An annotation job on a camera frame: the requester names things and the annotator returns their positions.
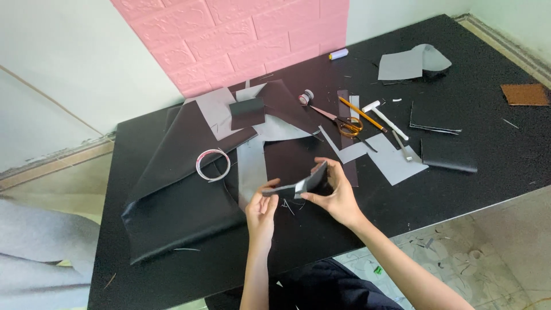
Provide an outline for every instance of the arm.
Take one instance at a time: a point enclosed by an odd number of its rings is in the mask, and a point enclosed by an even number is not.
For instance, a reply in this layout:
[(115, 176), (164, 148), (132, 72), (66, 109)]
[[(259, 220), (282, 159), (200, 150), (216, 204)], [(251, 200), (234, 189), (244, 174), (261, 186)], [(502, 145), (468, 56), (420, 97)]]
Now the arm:
[(329, 196), (306, 193), (302, 197), (320, 205), (335, 220), (352, 230), (415, 309), (473, 309), (455, 291), (402, 252), (364, 216), (339, 162), (316, 158), (317, 163), (323, 161), (328, 163), (328, 180), (333, 193)]
[(274, 213), (279, 197), (263, 197), (261, 191), (278, 183), (279, 179), (274, 179), (258, 188), (245, 208), (249, 228), (249, 254), (241, 310), (268, 309), (268, 252), (272, 247)]

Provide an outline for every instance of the black pants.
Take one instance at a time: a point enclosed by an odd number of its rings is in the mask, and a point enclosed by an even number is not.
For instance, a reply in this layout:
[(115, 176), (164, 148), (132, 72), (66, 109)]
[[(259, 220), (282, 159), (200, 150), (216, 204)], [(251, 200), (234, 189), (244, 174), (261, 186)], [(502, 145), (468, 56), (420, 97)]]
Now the black pants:
[[(243, 287), (205, 298), (209, 310), (237, 310)], [(270, 279), (271, 310), (403, 310), (373, 283), (358, 278), (334, 259), (297, 268)]]

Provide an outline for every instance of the scissors blade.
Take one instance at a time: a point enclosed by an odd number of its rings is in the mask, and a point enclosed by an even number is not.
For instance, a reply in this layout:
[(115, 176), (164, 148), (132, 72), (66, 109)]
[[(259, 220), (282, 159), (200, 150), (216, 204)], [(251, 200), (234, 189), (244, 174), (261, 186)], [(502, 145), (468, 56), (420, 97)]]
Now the scissors blade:
[(315, 106), (310, 105), (310, 107), (311, 107), (312, 109), (318, 111), (319, 113), (325, 115), (325, 117), (329, 118), (330, 120), (333, 120), (333, 121), (334, 121), (334, 120), (337, 118), (335, 115), (333, 115), (333, 114), (331, 114), (331, 113), (328, 113), (328, 112), (325, 112), (325, 111), (323, 111), (322, 109), (318, 109), (318, 108), (316, 108)]

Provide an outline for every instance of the pencil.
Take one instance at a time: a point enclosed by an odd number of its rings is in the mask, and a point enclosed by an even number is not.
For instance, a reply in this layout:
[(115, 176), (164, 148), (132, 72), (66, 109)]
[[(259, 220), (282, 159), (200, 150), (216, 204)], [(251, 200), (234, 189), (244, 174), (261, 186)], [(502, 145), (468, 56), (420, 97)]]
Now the pencil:
[(372, 123), (373, 125), (375, 125), (377, 128), (379, 128), (380, 130), (382, 130), (382, 132), (387, 132), (388, 130), (386, 130), (386, 128), (384, 128), (383, 126), (379, 125), (378, 122), (374, 121), (372, 118), (370, 118), (369, 116), (365, 115), (365, 113), (363, 113), (360, 109), (356, 108), (355, 106), (353, 106), (350, 102), (346, 101), (346, 99), (342, 98), (342, 97), (339, 97), (339, 99), (344, 102), (347, 106), (349, 106), (352, 110), (356, 111), (359, 115), (365, 117), (365, 119), (367, 119), (370, 123)]

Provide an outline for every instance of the orange scissors handle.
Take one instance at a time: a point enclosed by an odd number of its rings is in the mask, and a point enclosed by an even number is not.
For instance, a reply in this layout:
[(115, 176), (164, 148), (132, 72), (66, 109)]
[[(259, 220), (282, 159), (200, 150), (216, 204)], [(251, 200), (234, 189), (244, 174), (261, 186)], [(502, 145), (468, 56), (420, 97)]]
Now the orange scissors handle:
[(345, 137), (355, 137), (364, 128), (364, 124), (357, 117), (349, 117), (346, 122), (339, 124), (339, 132)]

